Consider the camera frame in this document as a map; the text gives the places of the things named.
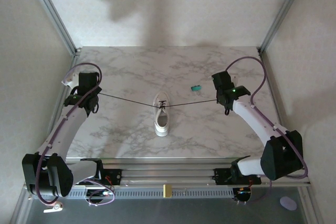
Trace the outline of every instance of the black cable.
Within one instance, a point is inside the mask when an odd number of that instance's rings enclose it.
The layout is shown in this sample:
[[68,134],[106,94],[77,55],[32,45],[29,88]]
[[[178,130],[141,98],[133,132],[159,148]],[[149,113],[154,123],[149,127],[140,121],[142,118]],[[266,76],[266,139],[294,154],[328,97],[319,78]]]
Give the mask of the black cable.
[[[100,93],[100,94],[102,94],[102,95],[106,95],[107,97],[113,97],[113,98],[117,98],[117,99],[124,100],[124,101],[128,101],[128,102],[135,102],[135,103],[138,103],[138,104],[142,104],[142,105],[146,105],[146,106],[150,106],[150,107],[154,107],[154,108],[160,108],[160,107],[158,107],[158,106],[153,106],[153,105],[145,104],[145,103],[142,103],[142,102],[136,102],[136,101],[128,100],[128,99],[121,98],[121,97],[115,97],[115,96],[110,95],[110,94],[103,94],[103,93]],[[165,106],[165,108],[166,108],[166,107],[181,106],[181,105],[188,105],[188,104],[195,104],[195,103],[202,103],[202,102],[213,102],[213,101],[217,101],[217,99],[214,99],[214,100],[207,100],[207,101],[201,101],[201,102],[190,102],[190,103],[181,103],[181,104],[169,105],[169,106]]]

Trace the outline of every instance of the white marble surface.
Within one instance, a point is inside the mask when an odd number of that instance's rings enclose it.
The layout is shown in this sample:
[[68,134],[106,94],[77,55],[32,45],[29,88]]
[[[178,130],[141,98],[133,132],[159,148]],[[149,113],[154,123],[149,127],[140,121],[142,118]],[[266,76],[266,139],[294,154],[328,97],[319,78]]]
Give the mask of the white marble surface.
[[[84,47],[80,62],[103,71],[101,93],[152,104],[164,90],[171,104],[216,99],[211,75],[242,56],[258,57],[255,47]],[[237,84],[253,92],[263,71],[253,60],[231,67]],[[201,95],[191,86],[201,85]],[[224,115],[216,102],[170,108],[170,132],[154,132],[153,108],[99,95],[99,112],[78,131],[68,157],[241,157],[261,154],[261,141],[235,113]],[[267,85],[256,104],[273,121],[276,111]]]

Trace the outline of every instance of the white sneaker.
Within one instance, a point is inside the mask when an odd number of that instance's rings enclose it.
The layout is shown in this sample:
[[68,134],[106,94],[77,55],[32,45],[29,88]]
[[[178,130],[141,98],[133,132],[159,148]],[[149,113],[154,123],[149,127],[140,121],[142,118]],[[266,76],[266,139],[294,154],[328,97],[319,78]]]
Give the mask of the white sneaker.
[[153,106],[159,108],[154,108],[154,128],[158,136],[167,136],[169,128],[169,96],[166,92],[160,91],[156,94]]

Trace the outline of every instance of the shoelace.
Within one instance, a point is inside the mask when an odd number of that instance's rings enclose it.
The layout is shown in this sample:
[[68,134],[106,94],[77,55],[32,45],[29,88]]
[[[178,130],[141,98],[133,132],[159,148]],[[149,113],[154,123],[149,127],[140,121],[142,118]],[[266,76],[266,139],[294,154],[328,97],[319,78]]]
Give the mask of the shoelace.
[[165,109],[166,108],[166,101],[159,101],[159,103],[160,103],[160,107],[159,107],[159,109]]

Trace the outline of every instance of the gray floor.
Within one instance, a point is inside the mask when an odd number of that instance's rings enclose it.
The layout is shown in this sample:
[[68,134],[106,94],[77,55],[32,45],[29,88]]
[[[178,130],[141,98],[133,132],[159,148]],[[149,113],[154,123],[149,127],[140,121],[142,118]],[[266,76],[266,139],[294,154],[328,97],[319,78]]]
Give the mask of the gray floor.
[[[263,189],[254,189],[254,196],[263,193]],[[294,199],[298,209],[282,208],[282,196]],[[306,223],[296,188],[273,188],[264,200],[245,206],[237,206],[232,199],[117,199],[100,207],[89,207],[83,199],[62,202],[63,211],[44,214],[45,206],[34,200],[27,223]]]

